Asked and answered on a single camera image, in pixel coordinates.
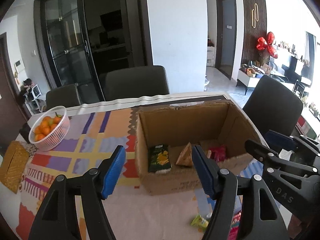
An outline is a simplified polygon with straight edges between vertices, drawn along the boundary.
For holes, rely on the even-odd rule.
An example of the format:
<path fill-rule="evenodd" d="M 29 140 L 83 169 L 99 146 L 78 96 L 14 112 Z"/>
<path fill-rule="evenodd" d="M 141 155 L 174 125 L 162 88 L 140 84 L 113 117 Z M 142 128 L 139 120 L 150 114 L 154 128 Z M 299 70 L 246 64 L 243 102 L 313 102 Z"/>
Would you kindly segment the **oranges in basket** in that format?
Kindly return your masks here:
<path fill-rule="evenodd" d="M 44 139 L 50 132 L 52 132 L 56 126 L 60 123 L 62 120 L 62 115 L 55 114 L 55 116 L 52 118 L 50 116 L 45 116 L 42 121 L 40 122 L 39 126 L 36 126 L 34 129 L 35 133 L 35 141 L 40 141 Z"/>

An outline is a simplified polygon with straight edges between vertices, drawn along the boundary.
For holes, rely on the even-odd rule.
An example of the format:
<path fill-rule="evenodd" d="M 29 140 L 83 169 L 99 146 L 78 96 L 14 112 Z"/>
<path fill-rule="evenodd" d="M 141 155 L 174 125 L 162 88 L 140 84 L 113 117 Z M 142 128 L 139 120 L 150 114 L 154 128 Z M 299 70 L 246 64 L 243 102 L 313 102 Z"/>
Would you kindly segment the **red bow decoration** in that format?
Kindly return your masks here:
<path fill-rule="evenodd" d="M 277 59 L 278 53 L 277 53 L 277 50 L 273 47 L 274 41 L 275 41 L 275 35 L 270 31 L 267 33 L 266 38 L 259 37 L 257 39 L 256 48 L 258 51 L 266 50 L 271 57 Z"/>

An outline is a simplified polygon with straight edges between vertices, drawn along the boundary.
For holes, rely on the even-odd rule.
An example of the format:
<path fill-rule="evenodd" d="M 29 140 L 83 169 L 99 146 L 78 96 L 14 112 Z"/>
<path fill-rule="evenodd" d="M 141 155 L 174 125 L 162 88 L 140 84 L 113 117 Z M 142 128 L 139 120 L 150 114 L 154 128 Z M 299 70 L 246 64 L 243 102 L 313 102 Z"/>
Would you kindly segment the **black chair middle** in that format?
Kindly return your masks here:
<path fill-rule="evenodd" d="M 162 66 L 115 70 L 102 76 L 101 84 L 106 101 L 170 93 L 167 74 Z"/>

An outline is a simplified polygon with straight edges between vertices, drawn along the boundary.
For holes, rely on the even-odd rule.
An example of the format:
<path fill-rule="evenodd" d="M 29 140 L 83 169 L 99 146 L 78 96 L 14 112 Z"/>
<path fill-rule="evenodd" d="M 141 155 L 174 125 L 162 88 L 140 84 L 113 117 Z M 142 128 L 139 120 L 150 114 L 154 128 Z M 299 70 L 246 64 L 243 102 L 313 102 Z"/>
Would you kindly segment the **black glass cabinet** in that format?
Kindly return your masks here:
<path fill-rule="evenodd" d="M 35 0 L 37 46 L 50 88 L 103 101 L 101 78 L 153 64 L 147 0 Z"/>

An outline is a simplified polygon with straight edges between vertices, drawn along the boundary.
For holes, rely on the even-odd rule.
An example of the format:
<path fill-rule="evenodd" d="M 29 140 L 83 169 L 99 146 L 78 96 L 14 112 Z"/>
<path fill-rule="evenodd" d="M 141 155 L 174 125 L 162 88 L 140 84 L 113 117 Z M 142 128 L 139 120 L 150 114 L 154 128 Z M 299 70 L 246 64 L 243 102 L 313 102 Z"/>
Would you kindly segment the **brown entrance door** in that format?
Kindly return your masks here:
<path fill-rule="evenodd" d="M 12 75 L 7 49 L 7 36 L 1 35 L 1 155 L 19 135 L 26 122 L 25 114 L 16 101 L 17 87 Z"/>

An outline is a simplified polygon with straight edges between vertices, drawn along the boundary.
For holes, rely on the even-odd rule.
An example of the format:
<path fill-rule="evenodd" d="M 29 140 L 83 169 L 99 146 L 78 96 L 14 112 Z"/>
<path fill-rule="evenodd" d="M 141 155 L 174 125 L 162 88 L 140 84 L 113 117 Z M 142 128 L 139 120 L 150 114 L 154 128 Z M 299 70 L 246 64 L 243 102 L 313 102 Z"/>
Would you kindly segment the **red snack packet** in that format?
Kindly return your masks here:
<path fill-rule="evenodd" d="M 236 240 L 237 235 L 238 235 L 238 230 L 239 230 L 239 225 L 240 225 L 240 218 L 241 218 L 241 211 L 236 213 L 233 216 L 232 223 L 231 223 L 231 229 L 228 235 L 228 240 Z"/>

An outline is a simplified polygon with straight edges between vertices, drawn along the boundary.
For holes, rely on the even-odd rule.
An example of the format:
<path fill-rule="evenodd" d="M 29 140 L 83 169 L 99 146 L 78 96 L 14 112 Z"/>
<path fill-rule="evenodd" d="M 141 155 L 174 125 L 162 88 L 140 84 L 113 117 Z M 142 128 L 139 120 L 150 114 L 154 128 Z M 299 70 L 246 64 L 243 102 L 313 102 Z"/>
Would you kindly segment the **brown cardboard box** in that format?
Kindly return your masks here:
<path fill-rule="evenodd" d="M 234 174 L 239 174 L 253 159 L 245 150 L 246 140 L 266 144 L 251 120 L 231 100 L 140 110 L 136 117 L 136 170 L 141 184 L 152 196 L 201 187 L 193 166 L 176 165 L 188 144 L 200 145 L 204 152 L 224 145 L 226 159 L 218 166 Z M 171 170 L 165 174 L 149 170 L 150 150 L 158 145 L 168 146 Z"/>

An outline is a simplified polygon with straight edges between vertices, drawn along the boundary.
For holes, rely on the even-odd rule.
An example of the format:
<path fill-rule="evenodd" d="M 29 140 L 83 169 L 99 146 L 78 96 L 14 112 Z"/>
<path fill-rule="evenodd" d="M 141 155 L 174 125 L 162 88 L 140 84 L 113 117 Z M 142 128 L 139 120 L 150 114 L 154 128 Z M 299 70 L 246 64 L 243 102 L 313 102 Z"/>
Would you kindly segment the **crimson snack bag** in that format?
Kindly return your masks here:
<path fill-rule="evenodd" d="M 207 153 L 207 157 L 209 159 L 215 160 L 217 163 L 225 161 L 227 159 L 226 155 L 227 155 L 227 148 L 225 145 L 211 147 Z"/>

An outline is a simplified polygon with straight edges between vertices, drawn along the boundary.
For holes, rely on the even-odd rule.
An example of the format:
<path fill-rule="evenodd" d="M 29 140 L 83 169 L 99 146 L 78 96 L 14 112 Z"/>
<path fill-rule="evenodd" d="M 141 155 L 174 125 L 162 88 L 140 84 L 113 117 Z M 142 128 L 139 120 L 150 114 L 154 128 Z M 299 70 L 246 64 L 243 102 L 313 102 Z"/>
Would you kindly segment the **white snack packet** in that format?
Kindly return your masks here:
<path fill-rule="evenodd" d="M 294 154 L 294 151 L 292 150 L 287 151 L 285 149 L 282 149 L 281 152 L 279 153 L 279 158 L 290 161 L 290 157 L 292 154 Z"/>

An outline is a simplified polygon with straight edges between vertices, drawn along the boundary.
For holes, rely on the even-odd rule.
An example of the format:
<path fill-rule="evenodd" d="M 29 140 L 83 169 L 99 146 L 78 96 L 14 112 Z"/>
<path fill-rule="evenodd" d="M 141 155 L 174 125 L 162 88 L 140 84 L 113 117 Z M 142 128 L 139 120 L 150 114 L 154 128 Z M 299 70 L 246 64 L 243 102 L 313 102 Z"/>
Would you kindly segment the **green cracker packet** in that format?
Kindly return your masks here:
<path fill-rule="evenodd" d="M 149 148 L 148 172 L 156 174 L 166 174 L 171 170 L 169 160 L 168 145 L 157 145 Z"/>

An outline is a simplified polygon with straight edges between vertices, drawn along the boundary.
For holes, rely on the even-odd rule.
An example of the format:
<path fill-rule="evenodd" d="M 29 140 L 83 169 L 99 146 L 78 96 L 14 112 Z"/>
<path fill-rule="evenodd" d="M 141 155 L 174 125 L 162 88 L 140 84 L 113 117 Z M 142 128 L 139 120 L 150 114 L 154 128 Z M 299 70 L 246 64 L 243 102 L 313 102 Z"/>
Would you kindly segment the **black chair left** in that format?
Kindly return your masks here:
<path fill-rule="evenodd" d="M 75 84 L 65 85 L 50 90 L 46 94 L 46 110 L 56 106 L 75 107 L 80 106 L 82 101 Z"/>

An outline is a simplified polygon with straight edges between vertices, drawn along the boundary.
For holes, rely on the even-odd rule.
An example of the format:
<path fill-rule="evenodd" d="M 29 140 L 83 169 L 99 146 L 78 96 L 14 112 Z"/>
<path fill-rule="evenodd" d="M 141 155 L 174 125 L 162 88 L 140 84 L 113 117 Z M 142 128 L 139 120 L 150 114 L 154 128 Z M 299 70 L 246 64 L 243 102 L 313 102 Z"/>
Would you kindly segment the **green candy bag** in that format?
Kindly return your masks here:
<path fill-rule="evenodd" d="M 209 222 L 205 218 L 203 218 L 201 215 L 197 215 L 192 221 L 191 226 L 201 228 L 202 230 L 206 230 Z"/>

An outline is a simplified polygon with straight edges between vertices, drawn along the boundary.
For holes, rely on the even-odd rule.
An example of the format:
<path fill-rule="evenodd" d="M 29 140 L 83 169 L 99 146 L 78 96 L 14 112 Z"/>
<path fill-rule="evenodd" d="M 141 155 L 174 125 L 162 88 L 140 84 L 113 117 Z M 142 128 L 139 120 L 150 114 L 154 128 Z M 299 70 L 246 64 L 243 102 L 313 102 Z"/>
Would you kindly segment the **orange chip bag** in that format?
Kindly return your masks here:
<path fill-rule="evenodd" d="M 188 143 L 185 148 L 180 152 L 178 159 L 176 160 L 176 165 L 178 166 L 185 166 L 185 167 L 192 167 L 192 145 Z"/>

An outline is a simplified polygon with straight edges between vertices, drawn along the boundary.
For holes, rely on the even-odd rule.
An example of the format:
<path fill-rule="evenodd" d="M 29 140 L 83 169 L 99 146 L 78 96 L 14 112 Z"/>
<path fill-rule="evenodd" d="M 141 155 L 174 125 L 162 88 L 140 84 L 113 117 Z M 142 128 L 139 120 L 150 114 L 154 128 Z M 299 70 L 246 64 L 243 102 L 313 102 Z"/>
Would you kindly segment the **black chair right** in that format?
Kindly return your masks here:
<path fill-rule="evenodd" d="M 281 82 L 264 75 L 243 110 L 262 135 L 273 130 L 289 136 L 302 113 L 303 103 Z"/>

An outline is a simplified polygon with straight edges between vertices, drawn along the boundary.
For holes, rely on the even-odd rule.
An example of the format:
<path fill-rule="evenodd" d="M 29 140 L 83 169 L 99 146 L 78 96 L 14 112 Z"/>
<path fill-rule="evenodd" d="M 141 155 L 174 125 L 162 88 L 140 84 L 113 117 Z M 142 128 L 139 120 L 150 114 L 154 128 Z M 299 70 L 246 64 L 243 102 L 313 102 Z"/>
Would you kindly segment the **white drawer cabinet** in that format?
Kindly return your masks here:
<path fill-rule="evenodd" d="M 207 66 L 214 67 L 215 66 L 215 47 L 207 47 Z"/>

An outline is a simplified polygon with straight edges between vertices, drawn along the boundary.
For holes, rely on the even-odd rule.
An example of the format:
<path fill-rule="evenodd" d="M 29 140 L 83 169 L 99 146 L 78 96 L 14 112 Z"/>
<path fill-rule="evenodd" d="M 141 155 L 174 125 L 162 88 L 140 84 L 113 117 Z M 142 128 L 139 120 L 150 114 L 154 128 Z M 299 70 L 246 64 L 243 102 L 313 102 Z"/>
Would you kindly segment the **white fruit basket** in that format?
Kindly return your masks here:
<path fill-rule="evenodd" d="M 35 133 L 34 129 L 36 126 L 39 126 L 40 122 L 45 116 L 54 117 L 55 114 L 62 115 L 62 120 L 60 123 L 56 126 L 56 128 L 50 132 L 44 139 L 40 141 L 35 141 Z M 33 124 L 31 127 L 31 130 L 28 135 L 28 139 L 30 143 L 34 144 L 39 150 L 41 151 L 49 151 L 55 148 L 67 135 L 70 128 L 70 120 L 67 116 L 67 109 L 64 106 L 56 106 L 46 112 L 44 112 Z"/>

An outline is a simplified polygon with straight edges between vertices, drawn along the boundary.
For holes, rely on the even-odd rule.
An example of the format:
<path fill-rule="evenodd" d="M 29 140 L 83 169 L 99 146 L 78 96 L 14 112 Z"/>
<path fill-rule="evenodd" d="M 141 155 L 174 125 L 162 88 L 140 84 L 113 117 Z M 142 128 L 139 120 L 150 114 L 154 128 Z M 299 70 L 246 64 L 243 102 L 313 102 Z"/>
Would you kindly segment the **black chair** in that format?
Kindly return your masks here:
<path fill-rule="evenodd" d="M 167 74 L 162 66 L 115 70 L 102 76 L 101 84 L 106 101 L 170 93 Z"/>
<path fill-rule="evenodd" d="M 281 82 L 264 75 L 243 110 L 262 135 L 273 130 L 289 136 L 302 113 L 303 103 Z"/>
<path fill-rule="evenodd" d="M 46 94 L 46 110 L 56 106 L 75 107 L 80 106 L 82 101 L 75 84 L 65 85 L 50 90 Z"/>

